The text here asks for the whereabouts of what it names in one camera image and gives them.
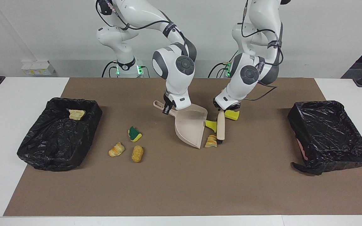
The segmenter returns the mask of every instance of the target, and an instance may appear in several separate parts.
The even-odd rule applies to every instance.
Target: white tabletop
[[[29,128],[68,78],[6,78],[0,85],[0,225],[245,225],[357,226],[362,216],[199,216],[199,217],[3,217],[26,163],[16,152]],[[362,135],[362,88],[352,80],[316,79],[327,100],[337,100]]]

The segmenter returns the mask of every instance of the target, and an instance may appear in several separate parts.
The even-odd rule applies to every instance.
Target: beige dustpan
[[[164,104],[155,100],[153,106],[160,110],[164,109]],[[170,110],[170,115],[175,117],[175,133],[185,143],[201,148],[202,136],[204,135],[207,110],[198,105],[181,110]]]

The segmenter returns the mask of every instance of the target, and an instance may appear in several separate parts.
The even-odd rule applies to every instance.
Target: dustpan handle
[[[163,109],[164,109],[164,104],[161,103],[161,102],[158,101],[158,100],[155,100],[155,101],[153,102],[153,106],[155,106],[156,108],[158,108],[158,109],[160,109],[160,110],[163,110]],[[169,115],[175,117],[175,113],[177,113],[177,111],[171,109]]]

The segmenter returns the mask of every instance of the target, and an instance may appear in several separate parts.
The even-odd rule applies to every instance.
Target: bin lined with black bag
[[[297,102],[288,119],[305,164],[292,163],[297,170],[321,175],[362,166],[362,136],[341,103]]]
[[[86,114],[81,120],[72,120],[70,109]],[[94,100],[53,98],[25,136],[17,155],[35,169],[74,169],[88,153],[101,115]]]

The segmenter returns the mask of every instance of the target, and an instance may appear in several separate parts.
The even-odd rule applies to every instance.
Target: brown table mat
[[[195,79],[189,93],[215,120],[227,79]],[[5,216],[362,215],[362,168],[307,176],[287,120],[297,101],[325,100],[314,79],[279,78],[263,99],[244,101],[226,140],[201,150],[177,138],[174,119],[152,106],[162,79],[71,78],[62,97],[96,100],[103,115],[82,165],[69,172],[27,166]],[[254,98],[268,88],[257,86]],[[132,143],[135,126],[143,134]],[[206,128],[203,143],[211,130]],[[126,151],[109,157],[122,142]],[[132,149],[145,149],[141,163]]]

